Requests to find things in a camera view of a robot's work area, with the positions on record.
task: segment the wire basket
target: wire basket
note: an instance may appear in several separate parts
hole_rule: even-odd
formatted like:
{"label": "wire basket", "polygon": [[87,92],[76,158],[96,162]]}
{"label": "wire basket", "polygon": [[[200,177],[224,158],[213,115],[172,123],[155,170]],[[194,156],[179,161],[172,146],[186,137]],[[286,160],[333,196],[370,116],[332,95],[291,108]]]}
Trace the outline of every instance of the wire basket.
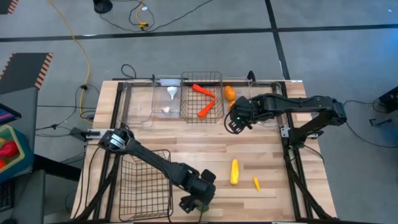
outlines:
{"label": "wire basket", "polygon": [[[153,151],[170,161],[170,151]],[[136,156],[122,157],[119,219],[122,222],[167,217],[173,211],[170,182],[160,170]]]}
{"label": "wire basket", "polygon": [[[197,84],[212,92],[215,99],[192,90]],[[181,112],[180,116],[188,124],[215,124],[224,116],[223,113],[223,76],[220,72],[184,72],[181,74]],[[206,118],[199,118],[198,113],[212,100],[216,100]]]}

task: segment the wooden table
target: wooden table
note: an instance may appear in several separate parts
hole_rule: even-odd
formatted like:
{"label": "wooden table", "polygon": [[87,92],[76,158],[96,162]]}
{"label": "wooden table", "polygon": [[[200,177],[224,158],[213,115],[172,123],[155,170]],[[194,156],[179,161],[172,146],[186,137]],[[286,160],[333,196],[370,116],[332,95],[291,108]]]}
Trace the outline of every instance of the wooden table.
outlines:
{"label": "wooden table", "polygon": [[[305,97],[302,82],[285,82],[288,97]],[[113,112],[116,87],[118,82],[105,81],[99,96],[93,128],[109,128]],[[151,112],[153,88],[133,87],[132,100],[129,109],[129,122],[147,120]],[[236,88],[237,95],[246,97],[258,93],[271,93],[269,87]],[[310,114],[292,114],[295,126],[301,126],[311,119]],[[203,214],[202,221],[237,222],[237,221],[293,221],[294,212],[288,185],[287,173],[282,157],[282,145],[279,127],[276,120],[268,120],[265,124],[256,124],[253,130],[245,129],[239,135],[227,133],[223,126],[223,119],[216,124],[187,124],[182,119],[164,119],[151,116],[142,124],[131,123],[130,128],[135,138],[151,150],[168,149],[171,160],[184,162],[200,172],[209,169],[217,176],[216,194],[210,203],[210,210]],[[316,140],[308,139],[306,145],[319,151]],[[95,154],[96,146],[89,145],[86,151],[83,184],[81,180],[76,193],[72,218],[76,213],[80,201],[80,189],[83,187],[81,206],[77,214],[83,211],[86,198],[88,201],[98,189],[103,157],[105,151],[100,149]],[[303,169],[307,179],[309,191],[325,209],[327,213],[336,216],[331,197],[328,180],[322,160],[308,149],[301,149]],[[89,164],[90,188],[87,191]],[[229,183],[231,161],[239,161],[239,184]],[[259,179],[261,190],[257,191],[253,184],[253,177]],[[120,222],[120,174],[116,183],[112,222]],[[301,214],[305,216],[302,195],[297,191]],[[178,188],[173,188],[174,212],[171,220],[174,222],[195,222],[200,212],[197,210],[186,214],[179,206],[180,197],[186,195]],[[101,203],[100,218],[104,217],[108,191],[105,192]],[[166,222],[166,218],[149,220]]]}

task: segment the gray floor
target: gray floor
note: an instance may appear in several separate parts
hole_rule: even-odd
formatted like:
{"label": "gray floor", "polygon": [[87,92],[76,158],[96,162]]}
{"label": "gray floor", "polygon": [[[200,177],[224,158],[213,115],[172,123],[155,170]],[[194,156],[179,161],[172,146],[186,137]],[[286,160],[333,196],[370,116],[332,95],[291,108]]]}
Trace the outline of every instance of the gray floor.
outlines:
{"label": "gray floor", "polygon": [[[204,1],[146,3],[163,24]],[[78,35],[125,33],[105,23],[92,10],[90,0],[54,0]],[[116,2],[104,17],[128,26],[127,16],[136,2]],[[377,0],[272,0],[279,27],[352,26],[398,23],[398,3]],[[270,27],[263,0],[215,0],[195,13],[159,31]],[[46,0],[20,0],[15,13],[0,16],[0,37],[68,35]],[[303,80],[308,95],[328,95],[340,101],[372,102],[398,85],[398,30],[346,30],[280,33],[291,79]],[[130,63],[138,77],[180,74],[187,70],[217,70],[224,76],[282,79],[271,33],[140,37],[82,41],[91,62],[90,84],[122,77],[120,66]],[[0,43],[0,66],[13,52],[53,52],[54,58],[39,93],[41,105],[74,105],[75,91],[85,79],[86,64],[72,41]],[[89,90],[85,106],[95,106],[98,95]],[[37,127],[65,119],[71,108],[39,108]],[[372,128],[368,119],[380,116],[368,105],[347,105],[349,123],[363,137],[384,145],[398,145],[393,125]],[[89,127],[78,114],[64,126]],[[346,126],[326,128],[320,138],[326,172],[337,214],[344,220],[395,223],[398,219],[398,149],[371,146]],[[63,133],[46,130],[43,133]],[[36,139],[36,153],[62,161],[83,151],[75,138]],[[64,199],[76,183],[47,177],[46,222],[67,217]],[[60,186],[67,186],[60,191]],[[68,204],[72,202],[72,192]]]}

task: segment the toy orange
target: toy orange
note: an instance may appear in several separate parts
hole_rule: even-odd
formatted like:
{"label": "toy orange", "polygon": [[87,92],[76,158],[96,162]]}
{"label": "toy orange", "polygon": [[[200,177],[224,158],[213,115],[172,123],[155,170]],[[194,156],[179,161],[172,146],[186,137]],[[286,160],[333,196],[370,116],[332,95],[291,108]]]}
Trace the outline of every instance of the toy orange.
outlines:
{"label": "toy orange", "polygon": [[235,100],[236,93],[233,87],[231,86],[226,86],[224,88],[224,95],[225,98],[227,98],[229,101]]}
{"label": "toy orange", "polygon": [[235,103],[235,101],[233,100],[233,101],[231,101],[231,102],[229,102],[229,105],[228,105],[228,110],[231,110],[231,107],[232,107],[232,105],[234,105],[234,103]]}

